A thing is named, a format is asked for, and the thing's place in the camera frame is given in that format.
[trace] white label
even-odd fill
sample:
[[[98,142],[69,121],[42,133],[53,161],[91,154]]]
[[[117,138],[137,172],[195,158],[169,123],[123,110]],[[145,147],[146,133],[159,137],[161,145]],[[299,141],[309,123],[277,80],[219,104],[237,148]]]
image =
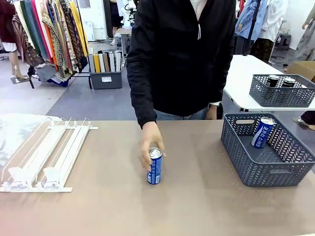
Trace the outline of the white label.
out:
[[[103,82],[103,83],[112,82],[112,77],[110,77],[110,76],[102,77],[102,82]]]

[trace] shelf pusher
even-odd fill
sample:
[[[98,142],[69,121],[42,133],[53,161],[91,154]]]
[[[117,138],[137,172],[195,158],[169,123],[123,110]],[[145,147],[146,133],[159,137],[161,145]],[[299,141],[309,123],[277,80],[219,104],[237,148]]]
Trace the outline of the shelf pusher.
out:
[[[30,149],[18,167],[12,167],[8,169],[11,175],[8,181],[13,178],[13,182],[4,182],[2,188],[0,188],[0,192],[71,192],[72,187],[65,187],[65,182],[72,170],[74,162],[88,134],[88,131],[90,129],[98,129],[98,127],[92,127],[91,121],[87,121],[87,119],[85,119],[81,125],[78,125],[77,122],[73,120],[73,125],[70,126],[69,123],[72,120],[73,119],[66,121],[64,125],[58,125],[59,122],[57,124],[51,122],[50,126],[46,128],[45,132]],[[67,129],[70,131],[63,143],[60,145],[59,150],[55,154],[49,166],[43,169],[44,176],[42,177],[41,181],[39,181],[35,187],[33,187],[33,182],[37,182],[38,174],[41,172],[43,166],[47,162],[51,153]],[[47,130],[49,130],[47,136],[34,151],[23,168],[21,168],[20,165],[22,165],[23,161],[34,149],[36,144],[43,137]]]

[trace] cardboard box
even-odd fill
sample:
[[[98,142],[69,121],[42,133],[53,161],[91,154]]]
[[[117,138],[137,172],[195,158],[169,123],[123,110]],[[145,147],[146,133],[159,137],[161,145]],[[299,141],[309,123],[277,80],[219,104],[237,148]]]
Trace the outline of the cardboard box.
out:
[[[288,74],[304,76],[306,79],[315,82],[315,61],[297,61],[287,70]]]

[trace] black jacket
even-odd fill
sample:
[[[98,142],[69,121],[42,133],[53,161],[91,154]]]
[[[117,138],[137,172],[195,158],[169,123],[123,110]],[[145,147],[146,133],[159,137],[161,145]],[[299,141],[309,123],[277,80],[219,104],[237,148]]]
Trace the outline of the black jacket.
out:
[[[222,100],[233,57],[235,4],[208,0],[197,21],[190,0],[140,1],[127,72],[141,127],[156,121],[154,109],[189,116]]]

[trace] can lid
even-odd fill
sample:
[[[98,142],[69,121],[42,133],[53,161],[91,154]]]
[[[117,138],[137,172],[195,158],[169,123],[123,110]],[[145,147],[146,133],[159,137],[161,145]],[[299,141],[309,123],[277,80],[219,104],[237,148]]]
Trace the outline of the can lid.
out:
[[[284,78],[283,81],[284,81],[284,82],[287,82],[287,83],[295,83],[295,79],[290,78],[290,77]]]
[[[262,117],[261,122],[263,122],[264,124],[269,124],[269,125],[274,125],[275,124],[275,120],[269,117]]]
[[[157,147],[152,147],[149,149],[149,155],[151,159],[157,159],[162,156],[162,151]]]
[[[269,75],[270,79],[278,80],[280,77],[278,75]]]

